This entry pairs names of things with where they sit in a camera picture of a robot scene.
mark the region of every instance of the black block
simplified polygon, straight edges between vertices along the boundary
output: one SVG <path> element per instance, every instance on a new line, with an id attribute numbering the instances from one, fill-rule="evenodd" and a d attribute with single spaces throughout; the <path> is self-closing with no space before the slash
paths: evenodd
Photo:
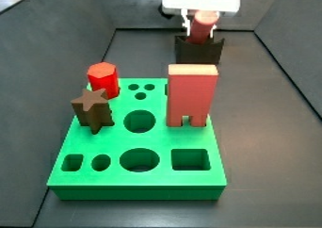
<path id="1" fill-rule="evenodd" d="M 186 42 L 186 36 L 175 37 L 178 64 L 218 64 L 226 39 L 209 39 L 205 44 Z"/>

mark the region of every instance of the circular hole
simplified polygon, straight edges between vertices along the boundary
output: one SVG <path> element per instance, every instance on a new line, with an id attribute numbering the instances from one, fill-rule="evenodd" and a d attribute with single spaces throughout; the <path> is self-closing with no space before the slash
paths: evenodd
<path id="1" fill-rule="evenodd" d="M 151 171 L 159 165 L 159 155 L 150 149 L 131 149 L 119 159 L 122 167 L 134 172 Z"/>
<path id="2" fill-rule="evenodd" d="M 136 93 L 136 99 L 138 100 L 143 100 L 144 98 L 146 98 L 146 93 L 144 92 Z"/>
<path id="3" fill-rule="evenodd" d="M 144 89 L 146 90 L 152 90 L 155 88 L 155 85 L 154 84 L 147 84 L 146 86 L 144 86 Z"/>
<path id="4" fill-rule="evenodd" d="M 131 85 L 128 86 L 128 89 L 130 89 L 130 90 L 138 90 L 138 89 L 139 89 L 139 85 L 138 85 L 138 84 L 131 84 Z"/>
<path id="5" fill-rule="evenodd" d="M 104 171 L 111 165 L 111 158 L 108 155 L 98 155 L 92 161 L 92 168 L 95 171 Z"/>
<path id="6" fill-rule="evenodd" d="M 144 133 L 152 129 L 156 118 L 150 111 L 136 110 L 130 112 L 124 118 L 124 127 L 132 133 Z"/>

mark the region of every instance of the red block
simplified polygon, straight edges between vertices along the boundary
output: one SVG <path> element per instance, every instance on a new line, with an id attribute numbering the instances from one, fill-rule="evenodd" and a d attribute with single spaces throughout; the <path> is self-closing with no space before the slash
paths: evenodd
<path id="1" fill-rule="evenodd" d="M 203 44 L 218 19 L 218 12 L 198 10 L 191 24 L 190 36 L 186 41 L 195 44 Z"/>
<path id="2" fill-rule="evenodd" d="M 206 126 L 217 80 L 215 65 L 168 65 L 167 126 L 182 126 L 183 116 L 191 126 Z"/>
<path id="3" fill-rule="evenodd" d="M 106 89 L 108 99 L 118 97 L 118 70 L 116 65 L 102 62 L 92 65 L 87 72 L 92 90 Z"/>

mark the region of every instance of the cylinder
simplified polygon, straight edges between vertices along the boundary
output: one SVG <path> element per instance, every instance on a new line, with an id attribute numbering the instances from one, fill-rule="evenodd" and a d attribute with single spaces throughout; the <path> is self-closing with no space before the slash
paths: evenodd
<path id="1" fill-rule="evenodd" d="M 191 24 L 190 36 L 186 41 L 195 44 L 203 44 L 218 19 L 219 14 L 217 11 L 198 10 Z"/>

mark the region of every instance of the hole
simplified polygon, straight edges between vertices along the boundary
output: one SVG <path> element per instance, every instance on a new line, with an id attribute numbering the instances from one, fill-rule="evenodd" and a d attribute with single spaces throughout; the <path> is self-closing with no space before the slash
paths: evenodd
<path id="1" fill-rule="evenodd" d="M 134 172 L 151 171 L 159 165 L 160 158 L 150 149 L 128 150 L 119 159 L 122 167 Z"/>
<path id="2" fill-rule="evenodd" d="M 83 158 L 83 155 L 67 155 L 62 165 L 62 170 L 78 171 L 82 166 Z"/>
<path id="3" fill-rule="evenodd" d="M 143 100 L 146 98 L 146 93 L 144 92 L 139 92 L 138 94 L 136 94 L 136 99 L 138 100 Z"/>
<path id="4" fill-rule="evenodd" d="M 139 89 L 139 85 L 138 85 L 138 84 L 131 84 L 131 85 L 128 86 L 128 89 L 130 89 L 130 90 L 138 90 L 138 89 Z"/>
<path id="5" fill-rule="evenodd" d="M 146 90 L 152 90 L 155 88 L 154 84 L 146 84 L 144 89 Z"/>
<path id="6" fill-rule="evenodd" d="M 130 112 L 124 118 L 124 127 L 132 133 L 144 133 L 152 129 L 156 118 L 150 111 L 136 110 Z"/>
<path id="7" fill-rule="evenodd" d="M 174 149 L 171 151 L 175 171 L 209 171 L 210 163 L 206 149 Z"/>
<path id="8" fill-rule="evenodd" d="M 111 165 L 111 158 L 108 155 L 98 155 L 92 161 L 92 168 L 95 171 L 104 171 Z"/>

